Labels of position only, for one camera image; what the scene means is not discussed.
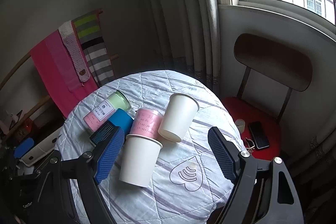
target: red chair seat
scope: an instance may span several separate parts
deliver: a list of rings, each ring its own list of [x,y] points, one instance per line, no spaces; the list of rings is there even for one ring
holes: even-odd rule
[[[252,155],[255,158],[272,160],[274,157],[280,155],[281,129],[274,117],[271,117],[265,112],[236,97],[227,97],[222,100],[222,103],[232,116],[234,122],[237,119],[243,119],[245,121],[245,130],[241,134],[241,139],[244,141],[246,147],[247,144],[245,138],[253,140],[248,124],[256,121],[261,122],[264,133],[269,140],[269,148],[262,150],[254,149]]]

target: towel rack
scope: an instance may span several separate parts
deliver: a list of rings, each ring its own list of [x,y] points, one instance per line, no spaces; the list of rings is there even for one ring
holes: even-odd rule
[[[0,90],[4,87],[4,85],[8,82],[8,80],[13,76],[13,74],[30,58],[30,53],[28,52],[23,56],[18,63],[15,64],[15,66],[11,69],[11,71],[5,76],[5,78],[0,83]],[[112,56],[109,55],[109,58],[111,62],[113,60],[116,60],[119,58],[118,54],[113,54]],[[19,129],[19,127],[23,124],[25,120],[27,120],[31,115],[33,115],[37,110],[39,110],[42,106],[44,106],[47,102],[49,102],[51,99],[50,95],[44,96],[36,105],[34,105],[14,126],[13,128],[8,132],[8,134],[4,137],[4,140],[6,141],[9,137],[11,137],[16,130]]]

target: white wall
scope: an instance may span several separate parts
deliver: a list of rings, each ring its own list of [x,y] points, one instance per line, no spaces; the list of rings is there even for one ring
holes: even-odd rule
[[[144,0],[0,0],[0,80],[33,46],[63,22],[102,8],[101,27],[118,77],[157,65],[155,29]],[[29,59],[0,91],[0,107],[28,111],[47,94]]]
[[[336,43],[298,21],[263,10],[220,5],[221,95],[236,96],[246,66],[233,55],[237,37],[252,33],[271,38],[306,54],[313,66],[304,92],[293,91],[280,122],[282,149],[295,154],[310,142],[336,108]],[[243,99],[277,116],[287,87],[251,71]]]

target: jar label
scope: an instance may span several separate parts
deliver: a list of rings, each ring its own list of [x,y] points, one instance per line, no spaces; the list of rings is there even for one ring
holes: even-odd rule
[[[97,119],[101,121],[114,110],[115,108],[111,105],[111,103],[108,100],[104,100],[95,107],[92,112]]]

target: heart pattern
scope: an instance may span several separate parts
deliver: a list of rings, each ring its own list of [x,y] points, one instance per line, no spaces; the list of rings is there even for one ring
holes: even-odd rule
[[[184,185],[190,191],[197,191],[203,183],[203,173],[196,156],[175,166],[169,174],[172,183]]]

